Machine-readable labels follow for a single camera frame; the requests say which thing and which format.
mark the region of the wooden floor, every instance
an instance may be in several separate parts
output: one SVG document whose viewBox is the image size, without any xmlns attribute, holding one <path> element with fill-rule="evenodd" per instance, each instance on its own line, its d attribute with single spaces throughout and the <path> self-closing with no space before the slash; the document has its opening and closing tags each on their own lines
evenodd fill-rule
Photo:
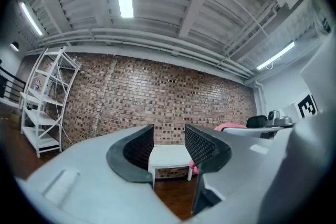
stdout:
<svg viewBox="0 0 336 224">
<path fill-rule="evenodd" d="M 7 156 L 13 174 L 22 179 L 27 179 L 31 173 L 57 156 L 59 152 L 42 153 L 41 158 L 37 158 L 35 150 L 25 136 L 21 135 L 18 130 L 13 129 L 9 120 L 6 120 L 6 115 L 2 114 L 3 120 L 0 120 L 2 150 Z M 196 177 L 193 177 L 191 181 L 187 181 L 186 178 L 174 181 L 159 181 L 155 183 L 155 193 L 173 213 L 181 220 L 185 220 L 191 217 L 196 181 Z"/>
</svg>

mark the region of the brick wall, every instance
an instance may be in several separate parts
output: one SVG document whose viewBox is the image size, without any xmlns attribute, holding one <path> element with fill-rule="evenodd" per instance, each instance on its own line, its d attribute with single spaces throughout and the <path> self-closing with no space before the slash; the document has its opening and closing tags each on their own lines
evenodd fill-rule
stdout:
<svg viewBox="0 0 336 224">
<path fill-rule="evenodd" d="M 154 124 L 155 144 L 184 144 L 185 124 L 245 125 L 256 115 L 252 89 L 230 80 L 149 60 L 70 54 L 75 55 L 82 67 L 72 85 L 63 123 L 74 143 Z M 62 147 L 69 146 L 63 136 Z M 186 172 L 175 169 L 157 177 Z"/>
</svg>

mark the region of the white desk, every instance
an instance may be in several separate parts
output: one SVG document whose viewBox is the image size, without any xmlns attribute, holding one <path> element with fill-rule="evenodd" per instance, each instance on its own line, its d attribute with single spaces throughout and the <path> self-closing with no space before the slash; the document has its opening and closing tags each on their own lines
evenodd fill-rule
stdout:
<svg viewBox="0 0 336 224">
<path fill-rule="evenodd" d="M 155 145 L 148 163 L 148 172 L 153 175 L 153 189 L 156 169 L 189 166 L 190 160 L 185 145 Z"/>
</svg>

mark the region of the ceiling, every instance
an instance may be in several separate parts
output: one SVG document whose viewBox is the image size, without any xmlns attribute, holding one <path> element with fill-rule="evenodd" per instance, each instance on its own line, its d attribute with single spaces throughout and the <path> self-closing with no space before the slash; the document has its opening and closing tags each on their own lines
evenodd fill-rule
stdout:
<svg viewBox="0 0 336 224">
<path fill-rule="evenodd" d="M 190 58 L 205 63 L 242 81 L 260 76 L 262 72 L 256 67 L 292 40 L 307 33 L 311 39 L 275 65 L 285 65 L 300 57 L 303 49 L 316 45 L 311 0 L 300 0 L 291 10 L 279 7 L 275 0 L 236 1 L 133 0 L 134 18 L 124 19 L 118 0 L 12 0 L 12 21 L 35 48 L 122 44 L 159 49 L 181 61 Z M 41 37 L 24 17 L 19 2 L 25 2 L 34 14 L 43 29 Z M 262 12 L 261 25 L 276 22 L 267 33 L 269 39 L 251 17 Z"/>
</svg>

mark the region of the shelving unit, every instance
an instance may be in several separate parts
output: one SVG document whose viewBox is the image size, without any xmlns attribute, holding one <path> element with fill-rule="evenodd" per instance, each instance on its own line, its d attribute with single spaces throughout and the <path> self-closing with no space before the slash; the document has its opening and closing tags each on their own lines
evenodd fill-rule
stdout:
<svg viewBox="0 0 336 224">
<path fill-rule="evenodd" d="M 22 109 L 21 133 L 29 140 L 30 144 L 36 150 L 37 157 L 40 153 L 59 149 L 62 151 L 62 123 L 64 117 L 65 106 L 72 83 L 80 69 L 80 65 L 75 63 L 66 53 L 66 48 L 61 48 L 59 51 L 50 51 L 46 49 L 38 57 L 30 75 L 28 83 L 23 92 L 20 93 L 20 108 Z M 43 71 L 41 63 L 45 58 L 51 61 L 47 71 Z M 66 69 L 71 72 L 72 77 L 69 82 L 63 81 L 61 70 Z M 40 85 L 38 90 L 35 89 L 34 81 L 44 77 L 43 85 Z M 56 100 L 50 96 L 50 89 L 53 84 L 55 88 L 60 85 L 64 91 L 63 101 Z M 56 106 L 57 116 L 53 119 L 46 112 L 46 104 Z M 29 118 L 34 127 L 26 126 L 26 119 Z M 53 138 L 48 132 L 58 127 L 58 139 Z"/>
</svg>

